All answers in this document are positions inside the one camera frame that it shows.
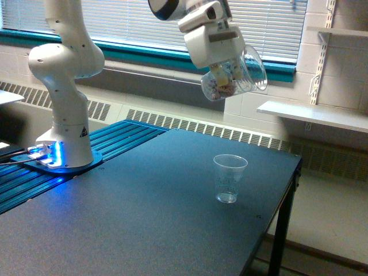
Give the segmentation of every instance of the wall shelf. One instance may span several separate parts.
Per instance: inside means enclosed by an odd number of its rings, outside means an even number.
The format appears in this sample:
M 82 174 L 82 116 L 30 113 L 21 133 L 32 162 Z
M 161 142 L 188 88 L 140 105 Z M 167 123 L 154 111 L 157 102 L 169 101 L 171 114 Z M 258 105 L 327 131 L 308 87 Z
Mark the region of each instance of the wall shelf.
M 7 104 L 9 102 L 21 101 L 22 99 L 24 98 L 18 94 L 0 90 L 0 105 Z
M 293 101 L 267 101 L 260 113 L 368 133 L 368 114 Z
M 364 30 L 348 30 L 348 29 L 337 29 L 337 28 L 321 28 L 321 27 L 307 27 L 307 30 L 313 30 L 320 33 L 331 33 L 339 36 L 359 36 L 368 37 L 368 31 Z

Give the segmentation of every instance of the teal window frame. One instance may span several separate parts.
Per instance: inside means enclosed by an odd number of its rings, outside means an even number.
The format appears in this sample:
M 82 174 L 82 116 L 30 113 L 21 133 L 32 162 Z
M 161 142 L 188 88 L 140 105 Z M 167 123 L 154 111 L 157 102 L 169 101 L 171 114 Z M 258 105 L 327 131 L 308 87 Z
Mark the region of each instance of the teal window frame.
M 54 34 L 43 34 L 24 32 L 18 30 L 0 29 L 0 43 L 15 46 L 39 46 L 45 43 L 60 43 L 59 36 Z M 208 68 L 197 69 L 191 62 L 187 52 L 171 51 L 165 49 L 141 47 L 136 45 L 110 43 L 94 40 L 102 49 L 106 58 L 122 60 L 125 62 L 147 63 L 148 65 L 168 66 L 178 70 L 189 70 L 203 74 Z M 296 71 L 295 64 L 263 62 L 267 77 L 271 81 L 293 82 Z

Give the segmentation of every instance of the window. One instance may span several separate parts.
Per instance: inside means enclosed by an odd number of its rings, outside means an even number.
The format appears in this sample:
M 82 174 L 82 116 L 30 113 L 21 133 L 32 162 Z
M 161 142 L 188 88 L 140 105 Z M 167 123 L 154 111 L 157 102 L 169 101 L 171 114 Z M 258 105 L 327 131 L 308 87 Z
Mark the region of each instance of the window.
M 244 39 L 263 60 L 295 64 L 307 0 L 229 0 Z M 51 33 L 42 0 L 1 0 L 3 28 Z M 94 40 L 185 51 L 176 22 L 155 18 L 147 0 L 82 0 Z

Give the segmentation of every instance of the plastic cup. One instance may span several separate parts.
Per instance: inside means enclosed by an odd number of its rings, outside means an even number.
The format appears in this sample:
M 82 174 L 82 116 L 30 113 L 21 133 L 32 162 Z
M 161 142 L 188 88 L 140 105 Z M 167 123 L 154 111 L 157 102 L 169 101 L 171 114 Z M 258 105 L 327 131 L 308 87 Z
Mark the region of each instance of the plastic cup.
M 215 156 L 213 162 L 216 199 L 223 203 L 236 202 L 248 161 L 240 156 L 221 154 Z
M 267 84 L 266 69 L 257 51 L 250 45 L 246 45 L 238 57 L 211 65 L 211 70 L 201 79 L 202 91 L 210 101 L 263 91 Z

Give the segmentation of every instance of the cable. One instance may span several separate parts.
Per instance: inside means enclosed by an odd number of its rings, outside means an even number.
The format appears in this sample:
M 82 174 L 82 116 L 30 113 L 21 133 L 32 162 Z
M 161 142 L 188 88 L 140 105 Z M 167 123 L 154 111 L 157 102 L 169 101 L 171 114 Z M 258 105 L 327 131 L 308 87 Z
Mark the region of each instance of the cable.
M 18 152 L 14 152 L 12 154 L 7 154 L 7 155 L 4 155 L 4 156 L 0 157 L 0 162 L 4 161 L 4 160 L 8 160 L 9 158 L 12 158 L 14 156 L 18 156 L 18 155 L 21 155 L 21 154 L 27 154 L 27 153 L 28 153 L 28 151 L 18 151 Z
M 36 158 L 36 159 L 27 159 L 27 160 L 22 160 L 22 161 L 15 161 L 15 162 L 0 163 L 0 166 L 23 164 L 23 163 L 27 163 L 27 162 L 31 162 L 31 161 L 37 161 L 37 160 L 41 160 L 41 159 L 44 159 L 44 157 Z

